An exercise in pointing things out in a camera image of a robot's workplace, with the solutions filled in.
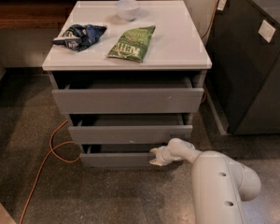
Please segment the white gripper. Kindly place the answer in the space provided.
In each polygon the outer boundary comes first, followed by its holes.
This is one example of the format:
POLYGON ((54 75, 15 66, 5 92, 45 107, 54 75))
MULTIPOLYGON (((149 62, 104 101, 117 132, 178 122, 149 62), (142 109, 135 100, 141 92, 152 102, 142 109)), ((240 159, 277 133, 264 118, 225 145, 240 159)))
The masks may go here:
POLYGON ((150 151, 150 153, 156 155, 156 160, 149 161, 150 164, 155 166, 164 166, 172 163, 175 159, 174 156, 170 153, 168 147, 154 147, 150 151))

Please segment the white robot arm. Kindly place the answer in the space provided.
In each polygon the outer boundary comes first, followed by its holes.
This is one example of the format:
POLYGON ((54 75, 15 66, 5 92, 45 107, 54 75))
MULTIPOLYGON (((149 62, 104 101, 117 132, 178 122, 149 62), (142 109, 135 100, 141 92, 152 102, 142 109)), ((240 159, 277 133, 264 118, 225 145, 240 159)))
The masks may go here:
POLYGON ((242 202, 255 199, 261 190, 253 169, 220 152, 200 151, 179 138, 150 152, 155 155, 150 161, 153 165, 191 164, 195 224, 247 224, 242 202))

